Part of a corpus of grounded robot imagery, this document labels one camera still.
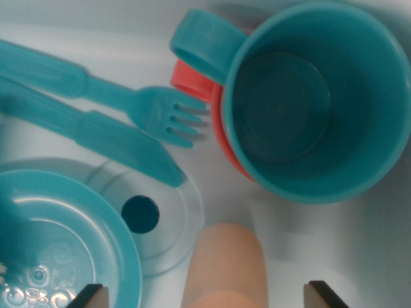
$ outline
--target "teal cup handle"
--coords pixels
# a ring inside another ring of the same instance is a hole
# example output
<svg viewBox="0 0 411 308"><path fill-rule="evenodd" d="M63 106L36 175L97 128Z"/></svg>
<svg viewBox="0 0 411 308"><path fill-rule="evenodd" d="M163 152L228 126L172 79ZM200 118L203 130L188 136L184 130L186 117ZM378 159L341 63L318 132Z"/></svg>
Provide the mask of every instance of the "teal cup handle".
<svg viewBox="0 0 411 308"><path fill-rule="evenodd" d="M190 10L177 27L170 49L185 63L220 85L247 35L219 16Z"/></svg>

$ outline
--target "teal plate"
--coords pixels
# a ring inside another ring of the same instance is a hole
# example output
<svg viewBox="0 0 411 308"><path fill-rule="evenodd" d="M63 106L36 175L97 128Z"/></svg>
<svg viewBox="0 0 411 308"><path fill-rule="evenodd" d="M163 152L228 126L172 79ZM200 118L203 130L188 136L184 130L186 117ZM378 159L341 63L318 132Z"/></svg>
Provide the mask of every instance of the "teal plate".
<svg viewBox="0 0 411 308"><path fill-rule="evenodd" d="M127 226L87 186L36 170L0 173L0 307L64 308L86 284L109 287L110 307L136 308L141 267Z"/></svg>

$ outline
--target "cup rim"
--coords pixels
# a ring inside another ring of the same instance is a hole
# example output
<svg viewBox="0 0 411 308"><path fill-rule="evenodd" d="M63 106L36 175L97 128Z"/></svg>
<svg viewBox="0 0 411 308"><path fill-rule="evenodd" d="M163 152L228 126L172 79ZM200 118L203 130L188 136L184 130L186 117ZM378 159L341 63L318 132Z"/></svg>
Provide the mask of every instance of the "cup rim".
<svg viewBox="0 0 411 308"><path fill-rule="evenodd" d="M282 187L271 182L252 165L251 161L248 159L246 154L244 154L241 149L240 142L236 136L236 131L234 127L234 119L232 117L232 89L236 81L236 74L241 66L242 60L245 55L252 47L252 45L264 35L273 25L287 20L290 17L295 17L296 15L306 13L308 11L314 10L338 10L339 12L345 12L353 17L361 19L364 23L368 24L370 27L374 28L377 33L380 34L381 40L385 41L387 45L392 46L393 53L397 54L398 62L401 63L402 75L403 77L411 81L411 67L408 58L398 42L397 38L387 29L387 27L382 24L377 18L373 17L371 14L354 7L349 4L342 3L306 3L298 4L291 8L288 8L277 15L271 17L269 20L264 22L256 31L254 31L244 44L240 47L239 51L236 53L234 60L232 62L231 68L227 75L227 82L225 84L225 91L223 95L222 103L222 117L223 124L226 132L226 136L229 140L231 148L239 160L240 164L246 170L246 172L253 178L257 183L262 185L264 188L268 189L272 193L286 198L291 201L301 202L301 203L333 203L337 201L342 201L357 194L360 194L373 186L379 180L381 180L392 166L396 163L398 158L401 156L405 146L407 145L408 138L411 133L411 93L408 93L408 100L410 102L410 108L408 108L409 121L404 125L401 135L399 136L398 143L395 148L392 149L391 154L386 158L385 163L382 164L375 172L368 176L368 179L363 181L360 185L351 187L348 189L342 189L338 192L330 193L323 196L312 196L310 194L304 194L295 192L288 189L283 189Z"/></svg>

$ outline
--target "white plastic surface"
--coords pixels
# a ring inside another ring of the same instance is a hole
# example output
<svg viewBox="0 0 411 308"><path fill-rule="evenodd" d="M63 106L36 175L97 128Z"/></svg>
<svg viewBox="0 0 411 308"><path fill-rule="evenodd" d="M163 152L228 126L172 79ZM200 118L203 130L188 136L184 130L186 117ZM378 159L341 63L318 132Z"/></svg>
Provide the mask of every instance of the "white plastic surface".
<svg viewBox="0 0 411 308"><path fill-rule="evenodd" d="M268 16L298 2L0 0L0 39L72 60L95 76L138 89L168 85L176 61L168 42L189 8L212 10L252 31ZM409 0L356 4L379 17L411 56ZM129 123L124 114L88 101L61 100ZM200 191L204 225L241 223L260 239L271 308L302 308L302 287L310 280L325 280L350 307L410 306L411 145L394 169L365 194L337 204L303 205L282 200L239 174L220 151L209 115L202 119L206 124L198 127L193 149L167 148ZM0 122L2 164L29 160L25 166L86 181L107 162L23 121L1 116ZM146 278L141 308L178 308L188 264L186 256L171 270Z"/></svg>

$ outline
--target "fork handle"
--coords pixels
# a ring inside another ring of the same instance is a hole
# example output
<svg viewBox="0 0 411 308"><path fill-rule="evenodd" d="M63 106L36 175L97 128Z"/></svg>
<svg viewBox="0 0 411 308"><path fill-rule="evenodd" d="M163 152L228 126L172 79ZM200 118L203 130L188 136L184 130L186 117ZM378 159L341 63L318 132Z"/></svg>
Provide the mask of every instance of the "fork handle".
<svg viewBox="0 0 411 308"><path fill-rule="evenodd" d="M0 40L0 76L65 98L86 98L125 111L135 91L89 76L76 64Z"/></svg>

